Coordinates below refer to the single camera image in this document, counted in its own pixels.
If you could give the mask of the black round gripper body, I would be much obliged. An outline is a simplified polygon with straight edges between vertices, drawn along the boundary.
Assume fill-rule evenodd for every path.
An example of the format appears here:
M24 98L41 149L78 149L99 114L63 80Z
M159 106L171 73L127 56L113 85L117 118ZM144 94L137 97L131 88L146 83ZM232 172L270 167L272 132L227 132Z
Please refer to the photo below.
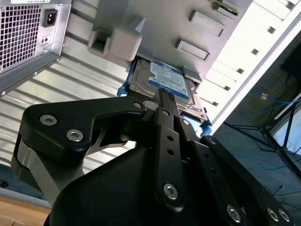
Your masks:
M176 213L154 194L154 154L135 149L69 184L58 196L47 226L223 226L198 164L206 153L190 143L182 150L190 158L182 163L184 208Z

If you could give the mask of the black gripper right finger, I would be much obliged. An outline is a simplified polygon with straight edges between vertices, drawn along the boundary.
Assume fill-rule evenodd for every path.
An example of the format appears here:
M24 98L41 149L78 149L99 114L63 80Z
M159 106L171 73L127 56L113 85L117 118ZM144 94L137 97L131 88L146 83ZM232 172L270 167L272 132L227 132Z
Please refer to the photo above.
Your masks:
M294 226L289 211L214 137L198 138L179 116L173 94L168 94L175 128L191 160L192 175L201 174L207 191L193 183L193 200L200 198L210 226Z

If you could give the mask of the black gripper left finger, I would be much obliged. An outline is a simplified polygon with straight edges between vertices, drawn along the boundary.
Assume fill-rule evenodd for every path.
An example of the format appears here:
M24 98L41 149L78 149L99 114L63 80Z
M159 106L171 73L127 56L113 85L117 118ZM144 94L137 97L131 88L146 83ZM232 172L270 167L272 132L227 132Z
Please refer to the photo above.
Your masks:
M14 149L13 172L54 205L73 181L145 148L154 154L156 200L181 211L180 138L168 94L160 89L150 100L127 96L28 107Z

